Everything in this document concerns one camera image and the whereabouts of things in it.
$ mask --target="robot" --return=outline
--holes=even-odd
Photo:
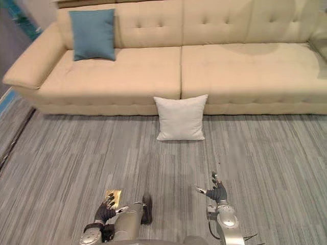
[[[206,210],[209,230],[221,245],[244,245],[245,241],[256,235],[243,237],[240,232],[239,220],[234,208],[227,201],[227,192],[218,175],[212,173],[213,189],[205,190],[195,186],[197,192],[206,195],[216,202],[216,206],[208,206]],[[84,228],[84,233],[79,240],[79,245],[180,245],[180,243],[163,240],[137,240],[141,225],[152,223],[152,198],[145,193],[142,202],[134,203],[114,210],[114,196],[110,194],[98,208],[92,224]],[[116,222],[106,225],[106,222],[119,215]],[[216,221],[217,232],[220,237],[213,234],[210,221]],[[208,245],[199,236],[187,236],[183,242],[189,245]]]

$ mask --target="sofa backrest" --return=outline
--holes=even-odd
[[[184,0],[183,45],[306,42],[318,0]]]
[[[115,8],[115,47],[129,48],[306,42],[319,9],[319,0],[60,1],[79,6],[58,9],[59,29],[68,49],[74,46],[70,10]]]
[[[70,10],[115,8],[116,48],[182,45],[183,0],[89,5],[57,10],[58,26],[68,49],[74,48]]]

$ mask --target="gold card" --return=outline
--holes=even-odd
[[[113,209],[117,209],[117,207],[119,206],[119,201],[121,199],[121,190],[107,190],[106,191],[106,199],[107,197],[113,193],[114,199],[112,200],[112,202],[114,202],[114,205],[112,206]]]

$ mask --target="pillow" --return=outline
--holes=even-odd
[[[160,133],[158,140],[204,140],[203,109],[208,95],[185,100],[154,97],[158,108]]]
[[[74,34],[74,60],[104,58],[115,60],[114,9],[70,11]]]

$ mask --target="blue pillow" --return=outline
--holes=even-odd
[[[104,58],[115,60],[114,9],[70,11],[74,34],[74,60]]]

